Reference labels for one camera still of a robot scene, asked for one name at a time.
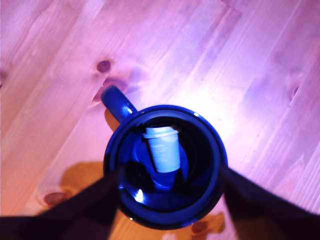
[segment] wood grain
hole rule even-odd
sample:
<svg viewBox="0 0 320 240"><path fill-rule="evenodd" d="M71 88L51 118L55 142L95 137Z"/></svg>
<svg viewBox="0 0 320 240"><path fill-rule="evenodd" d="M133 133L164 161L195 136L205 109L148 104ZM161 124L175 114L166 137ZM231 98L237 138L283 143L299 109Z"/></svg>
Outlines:
<svg viewBox="0 0 320 240"><path fill-rule="evenodd" d="M319 1L4 0L1 43L2 215L35 215L47 194L102 176L110 84L139 110L198 112L233 169L320 213ZM225 228L195 238L118 212L110 239L237 239L223 198L206 219L219 213Z"/></svg>

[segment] wood knot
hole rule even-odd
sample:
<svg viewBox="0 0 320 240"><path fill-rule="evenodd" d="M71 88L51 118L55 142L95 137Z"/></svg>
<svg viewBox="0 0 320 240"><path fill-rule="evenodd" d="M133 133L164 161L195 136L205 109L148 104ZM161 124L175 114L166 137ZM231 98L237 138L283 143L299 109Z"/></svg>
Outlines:
<svg viewBox="0 0 320 240"><path fill-rule="evenodd" d="M44 196L43 201L48 207L54 207L70 198L70 194L66 192L51 192Z"/></svg>
<svg viewBox="0 0 320 240"><path fill-rule="evenodd" d="M207 221L198 221L192 225L192 232L194 234L200 234L207 230L209 224Z"/></svg>
<svg viewBox="0 0 320 240"><path fill-rule="evenodd" d="M111 69L111 62L109 60L103 60L101 62L98 63L98 65L96 66L96 69L100 72L100 73L106 73L109 72Z"/></svg>

